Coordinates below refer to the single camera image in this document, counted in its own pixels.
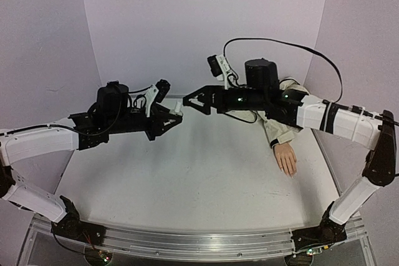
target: white wall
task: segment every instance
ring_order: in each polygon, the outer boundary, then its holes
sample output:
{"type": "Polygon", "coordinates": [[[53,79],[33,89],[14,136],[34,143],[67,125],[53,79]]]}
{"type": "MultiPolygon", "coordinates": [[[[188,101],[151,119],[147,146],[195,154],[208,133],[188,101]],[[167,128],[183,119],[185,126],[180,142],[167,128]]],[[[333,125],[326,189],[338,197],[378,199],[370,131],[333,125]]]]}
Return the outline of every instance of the white wall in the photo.
{"type": "MultiPolygon", "coordinates": [[[[341,70],[343,104],[388,109],[399,118],[398,16],[399,0],[326,0],[316,49],[341,70]]],[[[336,99],[339,92],[334,71],[317,57],[305,85],[323,98],[336,99]]],[[[363,169],[367,150],[328,134],[320,138],[340,185],[348,187],[363,169]]],[[[398,265],[398,194],[399,179],[379,190],[361,211],[381,266],[398,265]]]]}
{"type": "MultiPolygon", "coordinates": [[[[132,88],[163,77],[171,93],[213,84],[206,58],[237,36],[265,36],[314,47],[325,0],[84,0],[102,83],[132,88]]],[[[229,61],[243,73],[248,59],[265,57],[281,77],[303,82],[311,56],[265,42],[240,42],[229,61]]]]}
{"type": "MultiPolygon", "coordinates": [[[[35,125],[88,109],[100,85],[83,0],[0,1],[0,128],[35,125]]],[[[53,192],[68,153],[14,167],[53,192]]],[[[31,212],[0,200],[0,264],[15,265],[31,212]]]]}

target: table surface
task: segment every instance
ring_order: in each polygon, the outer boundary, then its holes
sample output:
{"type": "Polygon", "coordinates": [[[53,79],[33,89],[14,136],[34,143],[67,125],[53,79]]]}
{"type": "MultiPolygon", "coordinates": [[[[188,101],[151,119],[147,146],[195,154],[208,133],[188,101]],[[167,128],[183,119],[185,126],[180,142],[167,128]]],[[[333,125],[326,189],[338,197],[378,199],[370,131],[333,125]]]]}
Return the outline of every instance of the table surface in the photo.
{"type": "Polygon", "coordinates": [[[108,144],[76,151],[56,194],[71,199],[82,220],[208,232],[317,225],[338,197],[310,130],[291,143],[292,179],[278,168],[260,121],[183,113],[182,124],[155,141],[144,132],[111,135],[108,144]]]}

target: human hand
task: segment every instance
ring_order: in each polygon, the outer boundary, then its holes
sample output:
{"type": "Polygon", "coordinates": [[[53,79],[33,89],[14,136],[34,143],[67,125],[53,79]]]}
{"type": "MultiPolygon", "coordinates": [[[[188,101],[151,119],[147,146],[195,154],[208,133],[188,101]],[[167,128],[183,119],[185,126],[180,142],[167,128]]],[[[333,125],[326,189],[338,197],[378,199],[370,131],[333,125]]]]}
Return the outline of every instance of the human hand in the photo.
{"type": "Polygon", "coordinates": [[[273,147],[274,156],[281,171],[284,171],[287,176],[293,177],[297,172],[297,158],[294,149],[289,143],[277,144],[273,147]]]}

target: robotic arm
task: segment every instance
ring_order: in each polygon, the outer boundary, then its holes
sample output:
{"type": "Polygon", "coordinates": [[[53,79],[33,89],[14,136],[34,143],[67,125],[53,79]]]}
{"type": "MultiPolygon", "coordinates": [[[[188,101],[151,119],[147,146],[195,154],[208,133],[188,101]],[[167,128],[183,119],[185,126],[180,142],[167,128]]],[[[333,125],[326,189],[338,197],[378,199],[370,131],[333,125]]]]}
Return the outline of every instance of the robotic arm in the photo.
{"type": "Polygon", "coordinates": [[[80,221],[71,200],[31,184],[11,166],[16,161],[55,151],[93,148],[108,143],[110,134],[144,131],[152,141],[183,120],[180,102],[174,110],[160,105],[169,89],[170,84],[160,80],[133,101],[126,85],[109,82],[98,90],[97,101],[88,112],[46,125],[1,130],[0,198],[47,217],[57,235],[78,239],[85,231],[98,245],[105,228],[80,221]]]}
{"type": "Polygon", "coordinates": [[[232,87],[233,75],[223,55],[208,58],[213,75],[224,86],[207,85],[183,98],[183,105],[206,114],[231,110],[262,110],[270,119],[348,138],[369,149],[359,177],[322,217],[319,226],[299,229],[292,238],[297,252],[332,245],[346,239],[345,224],[380,187],[395,179],[396,137],[393,114],[347,107],[297,90],[279,90],[277,66],[265,59],[245,63],[247,85],[232,87]]]}

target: gray wall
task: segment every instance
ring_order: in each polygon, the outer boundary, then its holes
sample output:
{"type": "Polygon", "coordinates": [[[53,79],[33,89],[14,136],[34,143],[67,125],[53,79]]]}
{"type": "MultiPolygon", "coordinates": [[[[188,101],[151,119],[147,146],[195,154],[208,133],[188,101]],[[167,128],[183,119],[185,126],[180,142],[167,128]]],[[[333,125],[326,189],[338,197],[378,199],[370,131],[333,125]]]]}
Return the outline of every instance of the gray wall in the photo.
{"type": "MultiPolygon", "coordinates": [[[[81,112],[100,77],[83,0],[1,0],[0,128],[33,125],[81,112]]],[[[54,191],[68,153],[14,167],[54,191]]],[[[15,265],[32,214],[0,200],[0,264],[15,265]]]]}
{"type": "MultiPolygon", "coordinates": [[[[366,106],[399,117],[399,0],[326,0],[316,48],[331,58],[344,78],[342,103],[366,106]]],[[[336,99],[338,80],[321,59],[312,60],[306,86],[336,99]]],[[[361,172],[367,151],[320,134],[342,188],[361,172]]],[[[379,265],[398,265],[399,180],[374,195],[362,215],[379,265]]]]}

